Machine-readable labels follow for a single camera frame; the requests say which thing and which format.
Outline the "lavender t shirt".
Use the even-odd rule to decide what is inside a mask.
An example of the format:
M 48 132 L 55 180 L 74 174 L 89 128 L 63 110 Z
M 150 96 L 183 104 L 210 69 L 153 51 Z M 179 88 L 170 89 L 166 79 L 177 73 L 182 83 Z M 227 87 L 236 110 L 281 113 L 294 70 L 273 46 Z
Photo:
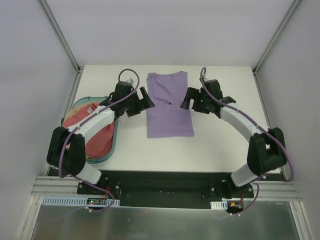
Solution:
M 155 107 L 146 110 L 149 139 L 193 137 L 192 115 L 182 109 L 188 89 L 188 73 L 149 73 L 146 79 L 148 95 Z

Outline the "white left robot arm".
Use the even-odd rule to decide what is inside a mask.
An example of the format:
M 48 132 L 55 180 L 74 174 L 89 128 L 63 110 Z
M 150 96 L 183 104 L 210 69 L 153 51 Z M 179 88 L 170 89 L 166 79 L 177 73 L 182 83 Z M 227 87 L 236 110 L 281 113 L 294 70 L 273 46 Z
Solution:
M 94 194 L 105 191 L 106 183 L 101 179 L 102 172 L 91 166 L 86 160 L 86 144 L 104 127 L 117 121 L 123 114 L 132 117 L 142 111 L 155 107 L 146 89 L 137 90 L 127 81 L 119 81 L 114 92 L 105 98 L 84 119 L 68 127 L 54 129 L 50 140 L 46 161 L 58 168 L 61 178 L 72 175 L 84 182 Z

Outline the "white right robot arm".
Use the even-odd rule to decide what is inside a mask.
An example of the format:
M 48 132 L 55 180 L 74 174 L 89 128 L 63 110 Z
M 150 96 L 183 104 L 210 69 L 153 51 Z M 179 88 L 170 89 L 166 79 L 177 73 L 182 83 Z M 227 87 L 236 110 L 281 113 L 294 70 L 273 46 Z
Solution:
M 223 96 L 217 80 L 204 81 L 200 89 L 188 87 L 180 108 L 189 109 L 191 100 L 192 110 L 216 115 L 234 127 L 248 142 L 246 163 L 226 180 L 225 192 L 228 196 L 237 197 L 242 193 L 244 185 L 287 164 L 282 130 L 257 124 L 240 110 L 236 100 Z

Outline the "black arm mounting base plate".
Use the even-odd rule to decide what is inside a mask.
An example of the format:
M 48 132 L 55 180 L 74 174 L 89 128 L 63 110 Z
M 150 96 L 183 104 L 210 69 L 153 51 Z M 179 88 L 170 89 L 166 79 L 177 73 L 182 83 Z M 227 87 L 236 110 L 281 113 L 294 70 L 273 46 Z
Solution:
M 79 183 L 79 195 L 100 196 L 110 191 L 122 207 L 210 209 L 221 201 L 227 172 L 161 172 L 104 170 L 99 189 Z

